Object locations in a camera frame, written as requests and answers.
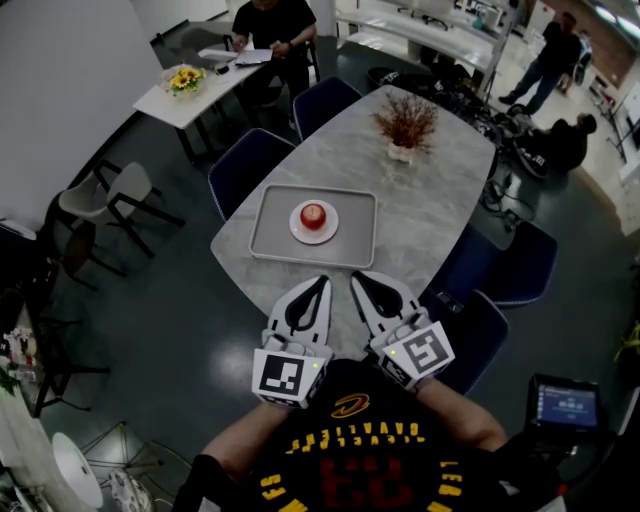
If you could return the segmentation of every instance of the navy chair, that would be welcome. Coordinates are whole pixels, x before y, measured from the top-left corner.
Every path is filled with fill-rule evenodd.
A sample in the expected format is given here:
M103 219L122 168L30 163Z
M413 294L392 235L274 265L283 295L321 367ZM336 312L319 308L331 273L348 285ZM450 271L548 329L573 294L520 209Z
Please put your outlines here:
M254 128L236 142L209 172L209 186L222 219L229 219L294 149L291 142L261 128Z
M461 305L477 289L500 308L524 306L544 294L557 252L556 240L530 222L517 227L504 251L467 225L429 288Z
M300 140L308 139L318 128L362 98L348 83L332 76L298 95L293 116Z
M509 322L491 300L478 290L469 294L459 313L440 307L440 299L425 290L419 302L432 320L442 322L456 358L438 374L438 380L464 395L475 385L509 335Z

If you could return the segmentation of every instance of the sunflower bouquet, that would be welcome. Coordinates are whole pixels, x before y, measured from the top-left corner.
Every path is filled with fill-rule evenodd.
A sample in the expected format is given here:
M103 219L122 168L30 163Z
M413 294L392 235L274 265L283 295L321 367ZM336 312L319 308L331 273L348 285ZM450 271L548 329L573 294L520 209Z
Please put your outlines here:
M206 78L204 69L188 66L176 66L162 74L163 87L175 97L193 96Z

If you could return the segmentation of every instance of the flower pot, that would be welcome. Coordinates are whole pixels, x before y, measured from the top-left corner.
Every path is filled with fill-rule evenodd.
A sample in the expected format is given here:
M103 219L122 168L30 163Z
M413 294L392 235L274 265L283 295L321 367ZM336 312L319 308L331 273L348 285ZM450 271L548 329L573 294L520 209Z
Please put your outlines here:
M404 148L402 146L396 146L393 142L389 142L387 147L387 155L391 160L411 164L413 157L416 154L416 148Z

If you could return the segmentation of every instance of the white wall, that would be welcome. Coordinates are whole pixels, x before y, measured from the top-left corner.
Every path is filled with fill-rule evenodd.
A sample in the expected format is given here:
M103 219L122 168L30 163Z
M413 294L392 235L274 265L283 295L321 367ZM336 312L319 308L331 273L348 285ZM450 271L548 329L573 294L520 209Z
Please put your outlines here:
M150 41L184 20L206 21L227 10L225 0L131 0Z
M161 68L129 0L12 0L0 63L0 216L37 229Z

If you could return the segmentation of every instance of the jeans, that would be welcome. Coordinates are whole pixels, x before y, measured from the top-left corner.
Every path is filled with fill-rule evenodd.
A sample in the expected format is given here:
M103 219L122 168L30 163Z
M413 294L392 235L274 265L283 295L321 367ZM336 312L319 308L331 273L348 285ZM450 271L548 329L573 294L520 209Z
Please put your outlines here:
M527 94L529 89L531 89L535 83L540 82L536 93L527 105L529 114L533 115L540 110L542 104L553 92L555 86L558 85L562 74L562 71L547 69L544 64L536 59L531 63L529 69L527 69L526 73L522 77L522 80L520 80L520 83L509 93L507 97L512 100L517 100Z
M309 64L306 55L290 55L286 59L273 59L271 62L256 71L244 82L244 89L257 93L260 89L266 89L275 77L289 86L291 106L295 97L309 88Z

